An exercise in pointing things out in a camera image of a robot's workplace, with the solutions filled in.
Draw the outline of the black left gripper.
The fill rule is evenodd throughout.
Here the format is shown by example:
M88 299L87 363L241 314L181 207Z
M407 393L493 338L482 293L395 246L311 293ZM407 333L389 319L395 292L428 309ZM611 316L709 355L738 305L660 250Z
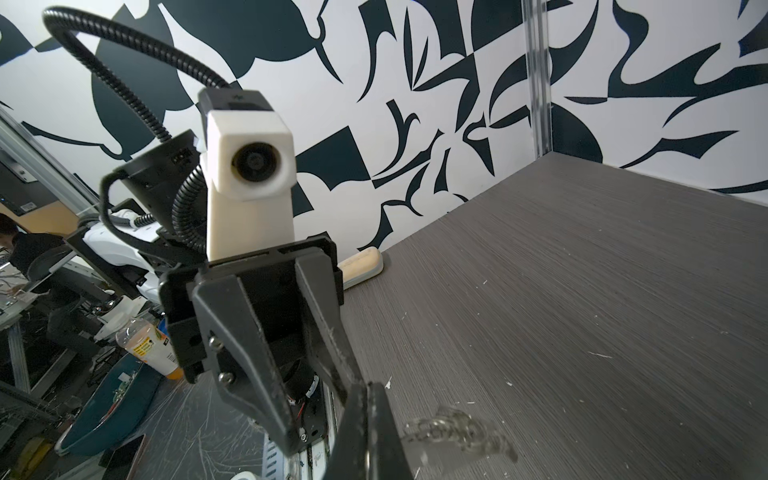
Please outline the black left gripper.
M221 398L253 419L282 453L310 439L292 406L301 372L338 402L364 385L341 320L342 274L327 233L210 264L176 267L160 301L184 379L213 376Z

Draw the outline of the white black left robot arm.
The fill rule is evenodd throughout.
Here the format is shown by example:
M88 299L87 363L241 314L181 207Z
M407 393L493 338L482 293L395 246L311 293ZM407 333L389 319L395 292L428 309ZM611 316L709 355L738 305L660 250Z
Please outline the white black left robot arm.
M71 245L110 282L160 305L180 373L210 374L221 398L281 451L329 449L335 398L355 382L340 318L343 273L321 233L225 260L204 255L207 191L193 132L166 135L116 167L145 214L114 207Z

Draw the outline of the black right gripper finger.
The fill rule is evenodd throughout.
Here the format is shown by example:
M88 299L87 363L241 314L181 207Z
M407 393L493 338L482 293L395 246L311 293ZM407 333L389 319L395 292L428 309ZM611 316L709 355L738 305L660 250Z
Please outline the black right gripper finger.
M324 474L326 479L410 479L408 464L385 387L355 385Z

